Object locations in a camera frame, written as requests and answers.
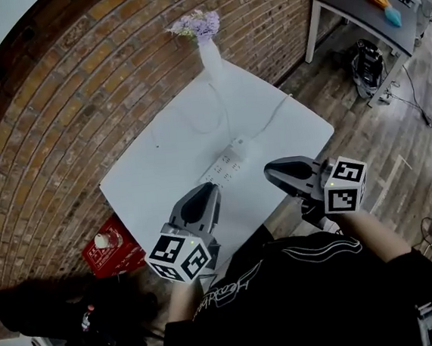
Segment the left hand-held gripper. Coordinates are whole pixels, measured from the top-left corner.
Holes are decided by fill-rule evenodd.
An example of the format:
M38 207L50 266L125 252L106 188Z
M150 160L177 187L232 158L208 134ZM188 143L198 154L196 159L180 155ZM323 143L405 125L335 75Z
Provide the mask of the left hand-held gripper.
M213 236L221 196L218 185L194 187L174 205L145 263L161 278L190 284L215 269L220 243Z

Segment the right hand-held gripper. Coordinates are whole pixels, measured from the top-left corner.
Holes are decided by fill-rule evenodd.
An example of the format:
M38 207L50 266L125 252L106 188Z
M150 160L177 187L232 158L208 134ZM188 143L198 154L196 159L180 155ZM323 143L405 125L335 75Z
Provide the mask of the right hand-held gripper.
M270 183L303 201L301 215L312 225L322 224L329 214L358 211L365 194L366 163L342 156L323 162L283 157L267 163L263 171Z

